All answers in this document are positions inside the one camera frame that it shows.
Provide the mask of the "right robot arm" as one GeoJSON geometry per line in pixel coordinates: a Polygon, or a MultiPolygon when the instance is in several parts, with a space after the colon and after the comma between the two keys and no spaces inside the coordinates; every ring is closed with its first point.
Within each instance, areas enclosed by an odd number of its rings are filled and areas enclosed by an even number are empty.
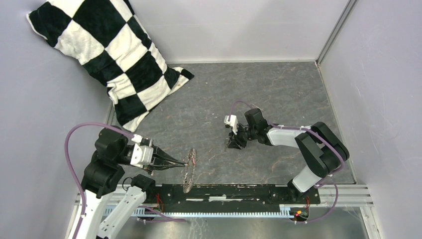
{"type": "Polygon", "coordinates": [[[300,127],[273,124],[258,108],[248,110],[244,116],[246,125],[239,123],[235,115],[225,116],[225,127],[231,130],[228,148],[243,149],[256,140],[268,146],[297,148],[302,154],[306,166],[288,183],[287,195],[293,203],[302,202],[310,188],[341,170],[350,157],[345,145],[323,122],[300,127]]]}

